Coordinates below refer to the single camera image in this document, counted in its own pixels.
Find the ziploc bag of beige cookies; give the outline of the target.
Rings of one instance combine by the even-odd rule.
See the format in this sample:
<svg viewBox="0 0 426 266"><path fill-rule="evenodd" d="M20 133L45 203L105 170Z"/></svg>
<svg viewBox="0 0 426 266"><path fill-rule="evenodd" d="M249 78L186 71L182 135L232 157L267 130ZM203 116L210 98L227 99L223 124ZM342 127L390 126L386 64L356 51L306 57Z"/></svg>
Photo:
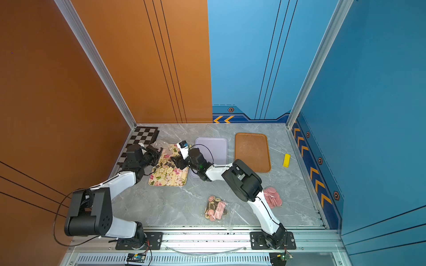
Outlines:
<svg viewBox="0 0 426 266"><path fill-rule="evenodd" d="M174 144L170 144L167 141L163 141L163 140L157 140L153 144L153 146L156 149L163 149L163 152L162 152L163 155L173 156L174 148L175 148Z"/></svg>

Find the ziploc bag of mixed cookies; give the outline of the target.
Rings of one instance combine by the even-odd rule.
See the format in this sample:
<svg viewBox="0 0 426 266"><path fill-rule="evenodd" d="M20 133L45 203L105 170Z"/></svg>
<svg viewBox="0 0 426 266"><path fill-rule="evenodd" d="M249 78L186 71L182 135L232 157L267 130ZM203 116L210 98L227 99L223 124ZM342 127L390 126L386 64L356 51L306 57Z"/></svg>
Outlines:
<svg viewBox="0 0 426 266"><path fill-rule="evenodd" d="M234 217L237 211L237 204L225 201L214 195L207 199L204 217L211 226L222 227L227 231L232 231L235 227Z"/></svg>

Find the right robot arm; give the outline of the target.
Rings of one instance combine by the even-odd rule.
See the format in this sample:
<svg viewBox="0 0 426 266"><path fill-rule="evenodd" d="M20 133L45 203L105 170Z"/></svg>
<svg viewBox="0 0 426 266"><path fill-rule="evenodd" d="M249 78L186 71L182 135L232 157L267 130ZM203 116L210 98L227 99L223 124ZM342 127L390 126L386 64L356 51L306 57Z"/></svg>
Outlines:
<svg viewBox="0 0 426 266"><path fill-rule="evenodd" d="M178 143L177 147L178 155L172 157L177 168L183 170L188 167L203 181L225 181L240 200L250 205L260 222L267 246L272 249L287 247L287 229L268 205L258 174L240 159L232 164L215 165L208 162L197 147L188 146L186 141Z"/></svg>

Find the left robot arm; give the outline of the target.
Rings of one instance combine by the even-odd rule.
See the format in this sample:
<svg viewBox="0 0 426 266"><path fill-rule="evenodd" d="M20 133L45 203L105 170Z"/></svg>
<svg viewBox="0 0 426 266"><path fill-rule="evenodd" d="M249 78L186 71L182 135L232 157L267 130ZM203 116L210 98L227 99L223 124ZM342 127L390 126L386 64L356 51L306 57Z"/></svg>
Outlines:
<svg viewBox="0 0 426 266"><path fill-rule="evenodd" d="M152 145L130 145L120 172L98 185L74 191L64 224L65 234L108 237L131 249L146 248L148 238L142 223L114 217L112 200L147 176L145 168L156 166L162 153L162 148Z"/></svg>

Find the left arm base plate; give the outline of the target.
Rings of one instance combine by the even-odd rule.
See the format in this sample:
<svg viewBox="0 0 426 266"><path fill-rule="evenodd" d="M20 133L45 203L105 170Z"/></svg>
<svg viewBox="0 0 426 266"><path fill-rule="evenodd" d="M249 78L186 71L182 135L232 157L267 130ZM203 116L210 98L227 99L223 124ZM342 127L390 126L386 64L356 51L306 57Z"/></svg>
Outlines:
<svg viewBox="0 0 426 266"><path fill-rule="evenodd" d="M163 240L163 232L143 233L140 238L119 238L116 242L116 250L160 250Z"/></svg>

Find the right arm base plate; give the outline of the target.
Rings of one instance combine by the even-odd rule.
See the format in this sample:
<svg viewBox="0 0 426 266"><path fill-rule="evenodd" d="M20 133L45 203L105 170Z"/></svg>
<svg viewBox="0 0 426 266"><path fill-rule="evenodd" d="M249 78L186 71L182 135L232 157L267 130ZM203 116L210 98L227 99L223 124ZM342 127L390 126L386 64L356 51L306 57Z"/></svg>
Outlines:
<svg viewBox="0 0 426 266"><path fill-rule="evenodd" d="M292 232L284 232L281 239L271 237L264 232L250 232L251 249L296 250L296 241Z"/></svg>

